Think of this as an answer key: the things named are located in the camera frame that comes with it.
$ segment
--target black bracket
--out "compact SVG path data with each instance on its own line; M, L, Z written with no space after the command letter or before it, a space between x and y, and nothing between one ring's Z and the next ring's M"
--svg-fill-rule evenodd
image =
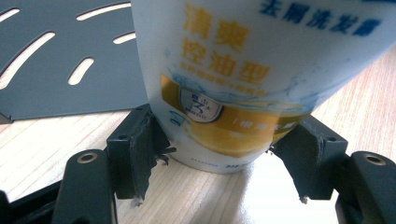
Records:
M347 141L308 117L272 151L285 163L302 202L329 200L336 189L340 223L395 223L396 164L372 152L348 157ZM134 109L105 150L79 152L64 180L16 202L0 193L0 223L117 223L114 193L143 200L151 168L175 151L149 105Z

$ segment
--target black mounting plate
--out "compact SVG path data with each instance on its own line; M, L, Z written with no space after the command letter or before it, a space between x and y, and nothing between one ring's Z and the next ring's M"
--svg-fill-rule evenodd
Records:
M85 21L77 16L121 0L3 0L0 15L0 76L31 43L47 32L55 36L39 48L0 90L0 123L131 109L148 102L135 39L113 39L134 31L130 7ZM67 80L85 58L94 63L77 85Z

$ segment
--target yellow label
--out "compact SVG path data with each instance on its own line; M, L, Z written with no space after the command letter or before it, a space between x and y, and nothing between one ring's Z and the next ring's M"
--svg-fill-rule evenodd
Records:
M244 157L277 141L306 114L251 110L217 102L162 75L163 100L190 118L189 136L223 155Z

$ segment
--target wooden surface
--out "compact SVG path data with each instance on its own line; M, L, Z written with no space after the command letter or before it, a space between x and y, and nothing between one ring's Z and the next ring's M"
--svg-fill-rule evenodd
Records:
M349 142L396 161L396 48L313 115ZM105 148L128 111L0 125L0 189L11 201L60 180L68 158ZM159 162L142 205L117 201L120 223L336 223L334 202L299 202L282 161L263 154L245 171L215 175Z

